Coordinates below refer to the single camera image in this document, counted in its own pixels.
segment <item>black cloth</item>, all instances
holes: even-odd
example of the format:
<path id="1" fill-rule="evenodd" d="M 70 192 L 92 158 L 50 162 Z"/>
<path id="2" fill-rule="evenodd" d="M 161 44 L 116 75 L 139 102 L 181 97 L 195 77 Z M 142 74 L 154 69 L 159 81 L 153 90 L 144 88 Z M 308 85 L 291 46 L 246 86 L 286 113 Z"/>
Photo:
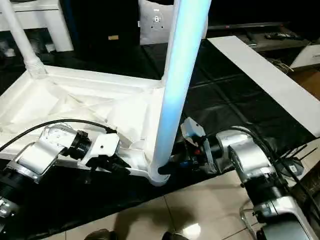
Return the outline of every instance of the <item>black cloth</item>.
<path id="1" fill-rule="evenodd" d="M 83 61 L 73 52 L 45 54 L 41 59 L 47 65 L 160 80 L 166 50 L 166 44 L 136 46 L 122 56 L 115 55 L 112 61 L 108 56 L 99 63 Z M 23 71 L 19 59 L 1 65 L 1 93 Z M 208 40 L 203 40 L 199 49 L 184 113 L 202 125 L 208 136 L 231 126 L 245 126 L 264 137 L 279 154 L 314 139 Z M 179 132 L 176 141 L 181 141 Z M 104 172 L 95 173 L 87 185 L 86 171 L 53 167 L 38 190 L 30 194 L 24 210 L 7 225 L 6 236 L 0 238 L 48 237 L 233 169 L 230 162 L 220 162 L 218 168 L 213 175 L 181 169 L 165 186 L 155 187 L 143 177 L 118 178 Z"/>

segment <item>black monitor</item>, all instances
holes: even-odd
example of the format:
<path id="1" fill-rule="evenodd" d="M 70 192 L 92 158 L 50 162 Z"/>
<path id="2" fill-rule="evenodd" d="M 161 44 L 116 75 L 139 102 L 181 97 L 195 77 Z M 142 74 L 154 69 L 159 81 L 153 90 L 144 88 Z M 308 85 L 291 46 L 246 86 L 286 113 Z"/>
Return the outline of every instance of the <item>black monitor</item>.
<path id="1" fill-rule="evenodd" d="M 208 30 L 280 26 L 291 21 L 291 11 L 288 0 L 212 0 Z"/>

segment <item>white panel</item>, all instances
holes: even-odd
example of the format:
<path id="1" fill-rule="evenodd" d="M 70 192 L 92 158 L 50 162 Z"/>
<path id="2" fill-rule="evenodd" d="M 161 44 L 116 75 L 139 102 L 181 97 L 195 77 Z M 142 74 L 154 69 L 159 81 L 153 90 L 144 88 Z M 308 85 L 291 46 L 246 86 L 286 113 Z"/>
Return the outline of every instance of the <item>white panel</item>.
<path id="1" fill-rule="evenodd" d="M 291 68 L 298 68 L 320 64 L 320 45 L 306 46 L 291 64 Z"/>
<path id="2" fill-rule="evenodd" d="M 236 36 L 208 40 L 300 124 L 314 136 L 320 136 L 320 101 Z"/>

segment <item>shoe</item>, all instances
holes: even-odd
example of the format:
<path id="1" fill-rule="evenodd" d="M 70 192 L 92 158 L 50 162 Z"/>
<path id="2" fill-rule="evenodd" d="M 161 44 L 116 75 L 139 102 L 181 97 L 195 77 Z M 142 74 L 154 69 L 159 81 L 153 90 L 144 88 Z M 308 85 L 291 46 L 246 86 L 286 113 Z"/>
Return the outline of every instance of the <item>shoe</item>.
<path id="1" fill-rule="evenodd" d="M 84 240 L 118 240 L 118 237 L 114 231 L 100 229 L 90 233 Z"/>

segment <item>metal rod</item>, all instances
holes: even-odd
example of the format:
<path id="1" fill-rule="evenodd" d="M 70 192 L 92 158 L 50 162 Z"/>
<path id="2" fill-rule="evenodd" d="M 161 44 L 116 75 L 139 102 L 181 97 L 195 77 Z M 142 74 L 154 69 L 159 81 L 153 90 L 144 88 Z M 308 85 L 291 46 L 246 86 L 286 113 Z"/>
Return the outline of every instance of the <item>metal rod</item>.
<path id="1" fill-rule="evenodd" d="M 39 79 L 46 76 L 46 70 L 43 63 L 36 56 L 28 38 L 21 27 L 12 4 L 9 0 L 0 0 L 0 10 L 9 25 L 11 34 L 18 46 L 25 63 L 25 68 L 33 78 Z"/>
<path id="2" fill-rule="evenodd" d="M 159 175 L 173 149 L 182 109 L 194 69 L 211 0 L 175 0 L 174 17 L 169 38 L 164 94 L 149 176 L 165 184 L 167 175 Z"/>
<path id="3" fill-rule="evenodd" d="M 252 228 L 251 224 L 248 222 L 248 219 L 246 217 L 246 213 L 252 213 L 254 210 L 252 208 L 247 208 L 245 209 L 245 206 L 250 203 L 250 199 L 247 200 L 239 209 L 239 215 L 240 215 L 240 218 L 242 220 L 242 222 L 244 223 L 245 227 L 248 229 L 251 237 L 254 239 L 254 240 L 257 240 L 257 235 L 256 235 L 256 232 L 255 230 Z"/>

